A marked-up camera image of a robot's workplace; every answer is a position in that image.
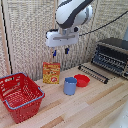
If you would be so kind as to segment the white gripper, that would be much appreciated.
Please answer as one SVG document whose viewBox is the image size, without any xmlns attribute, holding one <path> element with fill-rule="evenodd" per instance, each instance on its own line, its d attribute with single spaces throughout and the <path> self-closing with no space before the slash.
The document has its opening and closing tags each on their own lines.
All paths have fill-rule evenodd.
<svg viewBox="0 0 128 128">
<path fill-rule="evenodd" d="M 54 47 L 71 45 L 78 42 L 79 28 L 51 29 L 46 33 L 46 45 L 53 47 L 52 56 L 56 57 L 57 50 Z M 69 53 L 69 46 L 65 48 L 65 54 Z"/>
</svg>

